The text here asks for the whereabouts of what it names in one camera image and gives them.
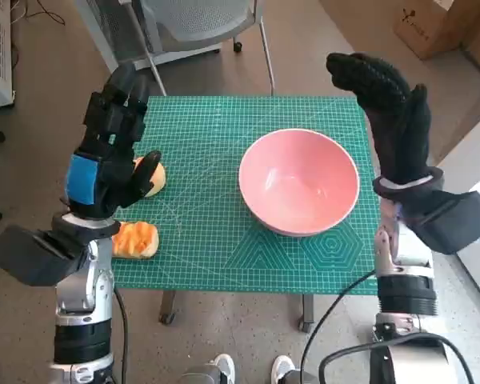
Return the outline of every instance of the bread roll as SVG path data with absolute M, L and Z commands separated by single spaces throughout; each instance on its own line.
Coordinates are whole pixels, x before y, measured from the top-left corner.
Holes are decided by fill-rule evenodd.
M 143 157 L 136 158 L 135 166 L 137 166 Z M 151 176 L 150 181 L 153 183 L 153 188 L 144 196 L 145 198 L 150 198 L 151 196 L 155 196 L 166 184 L 166 170 L 161 163 L 157 165 L 157 168 L 154 170 L 153 175 Z
M 158 249 L 158 230 L 147 222 L 121 222 L 112 241 L 115 258 L 152 258 Z

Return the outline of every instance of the cable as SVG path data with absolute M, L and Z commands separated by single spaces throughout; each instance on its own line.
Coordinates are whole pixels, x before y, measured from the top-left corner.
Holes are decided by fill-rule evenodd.
M 12 70 L 14 70 L 14 68 L 16 68 L 16 66 L 19 63 L 19 49 L 16 47 L 16 44 L 11 42 L 10 50 L 11 50 L 11 55 L 12 55 L 13 52 L 16 52 L 16 60 L 14 60 L 13 65 L 12 65 Z
M 122 300 L 121 293 L 118 288 L 114 287 L 115 298 L 118 300 L 119 309 L 122 316 L 122 366 L 121 366 L 121 384 L 126 384 L 126 371 L 128 370 L 128 316 L 126 315 L 125 303 Z
M 15 10 L 16 8 L 19 7 L 19 3 L 20 3 L 21 0 L 18 0 L 16 2 L 16 4 L 13 5 L 13 7 L 10 9 L 10 11 L 12 12 L 13 10 Z M 26 16 L 26 2 L 25 2 L 25 5 L 23 6 L 23 13 L 21 14 L 21 16 L 19 16 L 18 18 L 16 18 L 15 20 L 13 20 L 12 22 L 10 22 L 11 25 L 13 25 L 14 23 L 18 22 L 19 20 L 21 20 L 22 18 L 24 18 Z
M 64 18 L 60 14 L 56 14 L 55 12 L 52 12 L 51 10 L 47 10 L 45 8 L 45 6 L 41 3 L 41 0 L 36 0 L 36 1 L 38 2 L 39 6 L 41 7 L 42 10 L 40 10 L 39 12 L 34 12 L 33 14 L 27 14 L 25 16 L 25 18 L 33 18 L 35 16 L 39 16 L 40 14 L 47 14 L 57 24 L 61 24 L 63 26 L 66 24 L 66 20 L 64 20 Z M 26 2 L 26 12 L 28 11 L 28 5 L 27 4 L 28 3 Z
M 333 352 L 329 356 L 326 356 L 321 362 L 320 366 L 318 367 L 318 379 L 320 384 L 326 384 L 326 366 L 330 362 L 336 360 L 337 358 L 342 358 L 343 356 L 347 356 L 348 354 L 355 354 L 357 352 L 363 352 L 366 350 L 375 350 L 378 348 L 384 348 L 388 346 L 397 346 L 398 344 L 403 344 L 404 342 L 409 342 L 411 340 L 436 340 L 446 344 L 456 355 L 460 363 L 462 364 L 462 368 L 466 373 L 466 378 L 469 384 L 474 384 L 473 375 L 471 373 L 470 368 L 467 365 L 464 356 L 462 356 L 461 351 L 447 338 L 440 336 L 438 334 L 428 334 L 428 333 L 416 333 L 416 334 L 408 334 L 407 336 L 401 336 L 400 338 L 394 338 L 393 340 L 388 340 L 386 342 L 369 342 L 367 344 L 361 344 L 360 346 L 352 346 L 350 348 L 345 348 L 343 350 L 337 350 Z
M 301 384 L 304 384 L 304 365 L 306 364 L 307 355 L 310 351 L 311 344 L 313 343 L 314 337 L 320 331 L 320 328 L 322 327 L 323 323 L 327 320 L 330 313 L 333 311 L 333 309 L 336 307 L 336 305 L 342 300 L 342 298 L 344 298 L 346 296 L 346 294 L 348 294 L 353 288 L 355 288 L 356 286 L 358 286 L 359 284 L 361 284 L 362 282 L 364 282 L 365 280 L 367 280 L 370 276 L 372 276 L 374 274 L 375 274 L 375 270 L 371 270 L 370 272 L 368 272 L 367 274 L 365 274 L 364 276 L 362 276 L 361 278 L 359 278 L 358 280 L 356 280 L 355 282 L 350 284 L 347 288 L 342 290 L 339 293 L 336 300 L 334 300 L 334 302 L 331 304 L 331 306 L 327 310 L 326 314 L 324 314 L 322 316 L 322 318 L 318 322 L 317 326 L 314 328 L 314 331 L 311 334 L 310 339 L 307 341 L 306 347 L 304 348 L 304 352 L 302 352 L 301 368 L 300 368 L 301 369 L 301 372 L 300 372 L 300 383 Z
M 19 6 L 19 2 L 20 2 L 20 1 L 21 1 L 21 0 L 17 0 L 16 3 L 10 8 L 10 10 L 11 10 L 11 11 L 12 11 L 12 10 L 15 10 L 16 7 Z

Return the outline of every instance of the bowl rim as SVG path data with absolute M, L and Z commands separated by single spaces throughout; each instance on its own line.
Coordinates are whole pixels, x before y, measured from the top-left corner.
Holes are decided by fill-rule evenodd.
M 246 196 L 244 195 L 243 188 L 242 188 L 242 173 L 244 172 L 245 164 L 246 164 L 245 159 L 246 159 L 247 155 L 249 154 L 249 152 L 251 152 L 252 149 L 255 148 L 256 145 L 258 144 L 258 142 L 260 142 L 261 140 L 263 140 L 265 138 L 268 138 L 269 136 L 272 136 L 274 134 L 284 134 L 285 132 L 289 132 L 289 131 L 302 131 L 302 132 L 306 132 L 308 134 L 315 134 L 322 139 L 325 139 L 325 140 L 328 140 L 329 142 L 332 142 L 334 145 L 336 145 L 346 155 L 346 157 L 349 159 L 350 164 L 354 168 L 354 173 L 355 173 L 356 183 L 357 183 L 357 188 L 356 188 L 354 200 L 352 201 L 352 204 L 351 204 L 350 208 L 348 209 L 348 211 L 345 212 L 345 214 L 343 216 L 341 216 L 340 219 L 336 220 L 332 224 L 329 224 L 329 225 L 326 225 L 326 226 L 316 226 L 316 227 L 314 227 L 312 229 L 309 229 L 305 232 L 294 232 L 294 231 L 289 230 L 287 228 L 283 228 L 280 225 L 274 224 L 270 220 L 267 220 L 262 215 L 260 215 L 259 212 L 254 211 L 253 208 L 252 208 L 252 205 L 249 204 Z M 359 178 L 358 167 L 356 166 L 355 161 L 352 159 L 352 156 L 350 156 L 350 154 L 346 151 L 346 149 L 343 148 L 342 145 L 340 145 L 338 142 L 336 142 L 335 140 L 333 140 L 329 136 L 327 136 L 327 135 L 325 135 L 321 132 L 317 132 L 315 130 L 308 130 L 308 129 L 305 129 L 305 128 L 283 128 L 283 129 L 280 129 L 280 130 L 274 130 L 274 131 L 269 132 L 268 134 L 264 134 L 260 138 L 256 139 L 256 141 L 253 142 L 249 146 L 249 148 L 247 148 L 246 152 L 242 156 L 242 160 L 240 161 L 240 167 L 238 168 L 238 184 L 239 184 L 239 187 L 240 187 L 240 194 L 242 195 L 243 201 L 245 202 L 245 204 L 249 208 L 250 212 L 256 218 L 258 218 L 258 220 L 263 222 L 269 228 L 272 227 L 272 228 L 275 228 L 277 231 L 284 232 L 284 233 L 287 233 L 287 234 L 294 234 L 294 235 L 297 235 L 297 236 L 319 234 L 321 232 L 324 232 L 324 231 L 336 226 L 337 224 L 339 224 L 340 222 L 345 220 L 345 218 L 352 212 L 352 210 L 355 208 L 356 204 L 358 203 L 359 192 L 360 192 L 360 189 L 361 189 L 361 180 Z

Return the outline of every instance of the mat pattern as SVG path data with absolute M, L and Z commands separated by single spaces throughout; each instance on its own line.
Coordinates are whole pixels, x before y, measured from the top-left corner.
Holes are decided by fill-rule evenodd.
M 362 111 L 353 98 L 154 97 L 137 155 L 162 152 L 167 185 L 119 210 L 123 221 L 155 224 L 160 248 L 147 261 L 114 260 L 121 287 L 336 294 L 374 267 L 378 200 Z M 288 238 L 252 217 L 238 188 L 249 145 L 281 128 L 338 141 L 361 178 L 358 204 L 324 234 Z M 356 294 L 376 294 L 374 279 Z

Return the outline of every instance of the white chair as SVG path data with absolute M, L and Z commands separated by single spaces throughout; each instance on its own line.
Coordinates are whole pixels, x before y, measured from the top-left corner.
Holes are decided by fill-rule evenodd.
M 258 24 L 270 77 L 275 81 L 262 19 L 264 0 L 120 0 L 128 7 L 160 91 L 166 90 L 150 53 L 196 50 L 232 38 L 234 51 L 242 44 L 236 36 Z

